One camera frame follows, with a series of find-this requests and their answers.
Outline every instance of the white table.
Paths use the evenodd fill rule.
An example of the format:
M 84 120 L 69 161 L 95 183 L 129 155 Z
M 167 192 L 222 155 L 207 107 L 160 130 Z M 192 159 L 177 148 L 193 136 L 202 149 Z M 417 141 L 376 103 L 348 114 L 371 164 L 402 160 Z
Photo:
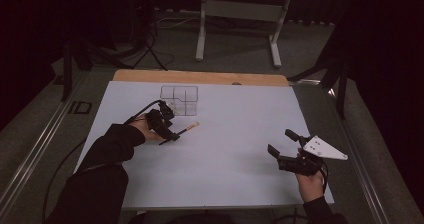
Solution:
M 182 78 L 199 73 L 153 74 Z M 199 75 L 208 82 L 208 74 Z M 210 75 L 234 78 L 240 74 Z M 135 76 L 117 75 L 115 80 L 134 80 Z M 284 80 L 282 76 L 248 77 L 260 79 L 260 76 L 271 82 L 275 78 Z M 78 164 L 110 124 L 124 122 L 159 98 L 164 83 L 159 81 L 161 78 L 155 80 L 158 82 L 109 84 Z M 124 163 L 130 181 L 123 208 L 210 209 L 302 204 L 294 174 L 278 170 L 276 160 L 267 152 L 267 145 L 272 144 L 282 155 L 296 156 L 298 144 L 284 135 L 286 128 L 309 135 L 291 87 L 181 82 L 166 85 L 196 85 L 199 88 L 197 116 L 177 116 L 172 119 L 174 125 L 170 129 L 178 132 L 196 121 L 200 126 L 176 142 L 159 146 L 158 142 L 150 141 L 136 148 L 133 159 Z M 326 199 L 334 202 L 329 189 Z

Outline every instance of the gray floor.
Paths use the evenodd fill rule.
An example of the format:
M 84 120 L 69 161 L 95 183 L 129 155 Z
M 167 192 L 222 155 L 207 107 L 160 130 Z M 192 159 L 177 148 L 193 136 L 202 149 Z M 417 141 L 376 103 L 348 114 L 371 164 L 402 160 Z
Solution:
M 160 14 L 174 16 L 175 13 Z M 192 14 L 179 14 L 186 17 Z M 159 26 L 173 26 L 176 22 L 160 22 Z M 279 50 L 283 66 L 275 69 L 268 49 L 267 34 L 273 31 L 272 24 L 265 24 L 257 29 L 220 29 L 208 25 L 205 46 L 205 59 L 195 61 L 195 52 L 198 35 L 198 24 L 186 22 L 172 28 L 160 28 L 155 40 L 154 50 L 174 55 L 175 59 L 167 65 L 170 70 L 204 71 L 204 72 L 236 72 L 236 73 L 263 73 L 283 74 L 292 76 L 315 63 L 320 51 L 325 45 L 333 26 L 312 25 L 305 27 L 301 24 L 287 23 L 279 38 Z M 170 60 L 169 55 L 158 54 L 162 62 Z M 53 64 L 57 73 L 61 73 L 61 61 Z M 157 69 L 158 65 L 152 55 L 147 55 L 137 67 L 138 69 Z M 13 201 L 10 209 L 3 213 L 2 223 L 40 223 L 44 194 L 48 181 L 61 159 L 89 132 L 95 118 L 96 110 L 100 105 L 107 82 L 112 79 L 116 69 L 104 63 L 98 63 L 91 72 L 82 72 L 74 67 L 75 85 L 80 81 L 81 86 L 75 86 L 76 92 L 71 101 L 93 103 L 93 109 L 88 115 L 63 114 L 60 125 L 49 123 L 52 116 L 60 116 L 57 110 L 68 111 L 70 103 L 61 103 L 61 86 L 47 86 L 1 133 L 0 133 L 0 190 L 7 189 L 16 170 L 25 159 L 30 149 L 37 144 L 37 140 L 45 138 L 43 130 L 46 126 L 57 127 L 55 132 L 47 137 L 49 145 L 39 160 L 38 165 L 28 175 L 27 184 L 20 190 L 20 195 Z M 311 79 L 320 79 L 323 72 L 312 75 Z M 308 98 L 316 95 L 316 88 L 308 95 L 299 95 L 308 102 Z M 302 109 L 304 112 L 313 112 L 311 107 Z M 334 165 L 333 183 L 337 188 L 332 189 L 336 197 L 336 204 L 332 208 L 346 215 L 350 223 L 375 223 L 373 213 L 369 211 L 369 202 L 363 192 L 375 190 L 383 207 L 380 213 L 381 223 L 424 223 L 423 217 L 417 209 L 410 193 L 399 175 L 384 141 L 375 126 L 368 110 L 360 98 L 355 83 L 348 82 L 346 104 L 346 121 L 342 122 L 350 130 L 354 148 L 358 151 L 359 164 L 366 172 L 356 173 L 350 164 L 329 162 Z M 331 128 L 332 124 L 310 120 L 310 132 L 316 133 L 321 129 Z M 57 195 L 74 168 L 78 158 L 77 151 L 65 163 L 51 190 L 48 210 L 51 210 Z M 370 179 L 368 186 L 363 186 L 356 180 L 356 175 Z M 209 213 L 226 213 L 236 223 L 270 223 L 275 217 L 293 213 L 294 208 L 275 208 L 259 210 L 211 210 Z M 160 224 L 185 214 L 203 213 L 203 211 L 151 211 L 146 215 L 145 223 Z M 126 223 L 134 216 L 134 212 L 123 211 L 121 223 Z

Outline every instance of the metal frame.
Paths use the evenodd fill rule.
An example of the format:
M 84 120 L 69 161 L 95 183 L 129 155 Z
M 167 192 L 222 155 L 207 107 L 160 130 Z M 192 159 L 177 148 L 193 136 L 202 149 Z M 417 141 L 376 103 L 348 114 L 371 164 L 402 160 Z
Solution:
M 24 188 L 26 182 L 30 178 L 32 172 L 40 161 L 41 157 L 44 154 L 44 151 L 50 144 L 53 136 L 56 134 L 57 129 L 59 128 L 62 120 L 67 114 L 67 110 L 71 105 L 72 97 L 79 90 L 81 83 L 87 77 L 87 72 L 81 72 L 76 80 L 75 87 L 70 93 L 69 98 L 67 98 L 66 102 L 60 102 L 56 112 L 53 114 L 49 123 L 44 128 L 41 135 L 38 137 L 37 141 L 34 143 L 31 151 L 28 153 L 24 161 L 16 170 L 13 175 L 11 181 L 6 187 L 5 191 L 2 193 L 0 197 L 0 223 L 6 219 L 7 214 Z
M 203 60 L 206 39 L 205 18 L 206 15 L 208 15 L 276 22 L 277 28 L 274 34 L 269 36 L 269 45 L 274 66 L 281 67 L 277 40 L 281 28 L 283 27 L 290 1 L 291 0 L 284 0 L 283 6 L 275 6 L 219 0 L 202 0 L 200 6 L 200 31 L 197 41 L 196 61 Z

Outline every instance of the black jacket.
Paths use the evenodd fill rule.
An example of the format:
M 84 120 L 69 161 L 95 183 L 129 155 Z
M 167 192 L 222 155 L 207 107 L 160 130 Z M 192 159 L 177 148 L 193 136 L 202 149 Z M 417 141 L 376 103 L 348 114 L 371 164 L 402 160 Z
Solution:
M 113 124 L 68 179 L 45 224 L 117 224 L 128 184 L 121 163 L 130 160 L 134 147 L 144 142 L 137 128 Z M 324 197 L 305 203 L 304 208 L 314 224 L 347 223 L 342 215 L 332 214 Z

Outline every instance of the black cable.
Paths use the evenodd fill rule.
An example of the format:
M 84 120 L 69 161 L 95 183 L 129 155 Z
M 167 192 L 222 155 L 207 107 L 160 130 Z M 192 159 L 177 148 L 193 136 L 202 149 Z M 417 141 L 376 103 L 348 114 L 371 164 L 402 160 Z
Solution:
M 327 164 L 324 162 L 323 165 L 325 166 L 325 172 L 324 170 L 319 169 L 319 171 L 321 172 L 322 176 L 324 177 L 324 183 L 322 185 L 323 188 L 323 193 L 325 193 L 325 190 L 327 189 L 327 184 L 328 184 L 328 176 L 330 174 L 330 172 L 328 171 L 328 166 Z
M 66 156 L 65 158 L 63 158 L 63 160 L 60 162 L 59 166 L 56 168 L 55 172 L 53 173 L 52 178 L 50 179 L 49 185 L 47 186 L 47 192 L 46 195 L 44 196 L 44 203 L 43 203 L 43 212 L 42 212 L 42 219 L 41 219 L 41 223 L 44 223 L 46 221 L 46 211 L 47 211 L 47 201 L 49 199 L 49 193 L 50 193 L 50 188 L 53 185 L 53 181 L 57 175 L 57 173 L 59 172 L 60 168 L 62 167 L 63 163 L 65 163 L 65 161 L 69 158 L 69 156 L 72 155 L 72 153 L 74 153 L 82 144 L 85 143 L 85 141 L 87 140 L 87 137 L 84 138 L 84 140 L 82 140 L 80 143 L 78 143 L 78 145 L 76 145 Z
M 141 51 L 140 51 L 140 52 L 138 52 L 137 54 L 135 54 L 134 56 L 132 56 L 132 57 L 130 57 L 130 58 L 128 58 L 128 59 L 123 60 L 122 62 L 128 62 L 128 61 L 131 61 L 131 60 L 135 59 L 136 57 L 140 56 L 140 54 L 142 54 L 142 52 L 141 52 Z
M 143 43 L 143 45 L 145 45 L 145 46 L 147 46 L 147 47 L 149 47 L 149 45 L 147 44 L 147 40 L 144 40 L 144 43 Z M 97 52 L 93 52 L 91 49 L 88 49 L 87 50 L 90 54 L 92 54 L 92 55 L 95 55 L 95 56 L 99 56 L 98 55 L 98 53 Z M 138 53 L 138 54 L 136 54 L 136 55 L 134 55 L 133 57 L 131 57 L 131 58 L 129 58 L 129 59 L 127 59 L 127 60 L 124 60 L 123 62 L 127 62 L 127 61 L 130 61 L 130 60 L 132 60 L 132 59 L 134 59 L 134 58 L 136 58 L 136 57 L 138 57 L 142 52 L 141 51 L 143 51 L 143 50 L 139 50 L 140 52 Z M 140 63 L 140 61 L 147 55 L 149 53 L 149 49 L 147 49 L 146 51 L 144 51 L 144 53 L 142 54 L 142 56 L 136 61 L 136 63 L 134 64 L 134 65 L 128 65 L 128 67 L 129 67 L 129 69 L 135 69 L 136 68 L 136 66 Z
M 157 53 L 157 54 L 161 54 L 161 55 L 167 55 L 171 57 L 171 60 L 169 60 L 167 63 L 163 64 L 164 66 L 168 65 L 169 63 L 173 62 L 175 60 L 175 56 L 169 53 L 163 53 L 163 52 L 159 52 L 159 51 L 155 51 L 152 50 L 153 52 Z
M 155 51 L 153 51 L 152 50 L 152 48 L 153 48 L 153 45 L 155 44 L 155 42 L 156 42 L 156 39 L 155 39 L 155 36 L 153 35 L 153 33 L 152 32 L 150 32 L 150 31 L 148 31 L 148 34 L 150 34 L 151 36 L 152 36 L 152 39 L 153 39 L 153 41 L 152 41 L 152 44 L 151 45 L 149 45 L 147 42 L 146 42 L 146 46 L 148 47 L 148 49 L 147 49 L 147 51 L 143 54 L 143 56 L 141 56 L 138 60 L 137 60 L 137 62 L 134 64 L 134 66 L 133 66 L 133 69 L 140 63 L 140 61 L 150 52 L 152 55 L 153 55 L 153 57 L 155 58 L 155 60 L 156 60 L 156 62 L 159 64 L 159 66 L 162 68 L 162 69 L 164 69 L 165 71 L 168 71 L 168 69 L 162 64 L 162 62 L 159 60 L 159 58 L 156 56 L 156 54 L 155 54 Z
M 144 111 L 146 111 L 147 110 L 147 108 L 149 108 L 149 107 L 151 107 L 151 106 L 153 106 L 154 104 L 156 104 L 156 103 L 159 103 L 159 102 L 161 102 L 161 100 L 156 100 L 156 101 L 154 101 L 154 102 L 152 102 L 152 103 L 150 103 L 149 105 L 147 105 L 145 108 L 143 108 L 141 111 L 139 111 L 137 114 L 135 114 L 134 116 L 132 116 L 132 117 L 130 117 L 128 120 L 126 120 L 125 122 L 124 122 L 124 124 L 129 124 L 129 123 L 131 123 L 131 122 L 133 122 L 141 113 L 143 113 Z
M 133 46 L 133 48 L 131 48 L 131 49 L 129 49 L 129 50 L 125 50 L 125 51 L 122 51 L 122 52 L 118 52 L 118 53 L 112 53 L 112 54 L 110 54 L 112 57 L 115 57 L 115 58 L 124 58 L 124 57 L 128 57 L 128 56 L 130 56 L 130 55 L 133 55 L 133 54 L 137 54 L 139 51 L 140 51 L 140 49 L 142 49 L 143 48 L 143 45 L 144 45 L 144 42 L 141 42 L 141 41 L 138 41 L 134 46 Z
M 132 66 L 126 65 L 126 64 L 124 64 L 124 63 L 116 60 L 115 58 L 113 58 L 112 56 L 110 56 L 107 52 L 103 51 L 99 47 L 97 47 L 94 44 L 90 43 L 85 38 L 80 37 L 78 39 L 78 41 L 80 41 L 85 46 L 85 48 L 88 49 L 88 50 L 90 50 L 93 54 L 95 54 L 96 56 L 98 56 L 98 57 L 104 59 L 105 61 L 113 64 L 114 66 L 116 66 L 118 68 L 122 68 L 122 69 L 132 69 Z
M 149 105 L 147 105 L 145 108 L 143 108 L 141 111 L 139 111 L 137 114 L 135 114 L 134 116 L 130 117 L 126 122 L 124 122 L 124 124 L 129 124 L 131 122 L 133 122 L 134 120 L 136 120 L 136 118 L 143 113 L 144 111 L 146 111 L 149 107 L 153 106 L 156 103 L 161 102 L 161 100 L 156 100 L 152 103 L 150 103 Z M 63 166 L 63 163 L 65 163 L 65 161 L 69 158 L 69 156 L 72 155 L 72 153 L 74 153 L 80 146 L 82 146 L 82 144 L 85 143 L 85 141 L 87 140 L 87 137 L 84 138 L 84 140 L 82 140 L 80 143 L 78 143 L 78 145 L 76 145 L 64 158 L 63 160 L 59 163 L 59 166 L 56 168 L 55 172 L 53 173 L 53 176 L 51 177 L 49 184 L 47 185 L 47 191 L 46 194 L 44 196 L 44 203 L 43 203 L 43 210 L 41 213 L 41 223 L 44 223 L 46 221 L 46 211 L 47 211 L 47 202 L 49 199 L 49 194 L 50 194 L 50 188 L 53 185 L 54 179 L 56 178 L 57 173 L 59 172 L 60 168 Z

